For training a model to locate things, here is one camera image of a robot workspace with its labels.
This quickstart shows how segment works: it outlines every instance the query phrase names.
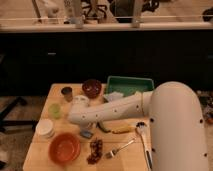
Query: small bowl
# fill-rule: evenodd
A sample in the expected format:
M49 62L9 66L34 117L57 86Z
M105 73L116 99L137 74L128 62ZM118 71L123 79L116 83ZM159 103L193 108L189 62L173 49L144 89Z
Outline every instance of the small bowl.
M101 82L96 79L86 80L82 85L85 95L91 99L96 98L101 92Z
M81 146L78 138L71 133L61 133L49 146L50 159L59 165L75 160L80 154Z
M44 138L54 135L53 122L50 119L41 119L36 125L36 133Z

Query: black cabinet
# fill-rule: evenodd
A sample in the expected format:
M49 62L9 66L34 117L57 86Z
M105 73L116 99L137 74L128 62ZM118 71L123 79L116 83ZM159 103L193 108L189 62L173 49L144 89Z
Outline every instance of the black cabinet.
M52 83L109 75L213 89L213 30L0 34L0 94L47 94Z

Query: small jar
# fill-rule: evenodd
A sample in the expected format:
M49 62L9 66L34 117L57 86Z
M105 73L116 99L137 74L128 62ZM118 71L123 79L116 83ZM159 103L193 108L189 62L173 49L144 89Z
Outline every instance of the small jar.
M71 87L64 87L61 89L61 94L64 95L64 98L67 102L71 102L73 99L72 95L72 88Z

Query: white cup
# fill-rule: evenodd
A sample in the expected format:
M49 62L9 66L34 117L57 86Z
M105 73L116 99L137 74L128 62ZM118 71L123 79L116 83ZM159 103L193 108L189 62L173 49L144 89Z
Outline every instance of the white cup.
M50 119L41 119L36 126L36 133L44 138L54 135L53 122Z

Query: banana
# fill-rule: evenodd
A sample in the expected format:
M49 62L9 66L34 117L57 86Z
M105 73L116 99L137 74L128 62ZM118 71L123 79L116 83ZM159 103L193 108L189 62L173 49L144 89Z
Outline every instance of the banana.
M112 133L113 134L121 134L121 133L131 132L133 130L135 130L135 126L128 124L128 125L113 129Z
M107 129L107 128L104 126L103 122L98 122L98 123L97 123L97 127L98 127L101 131L103 131L104 133L109 133L109 132L111 132L111 130Z

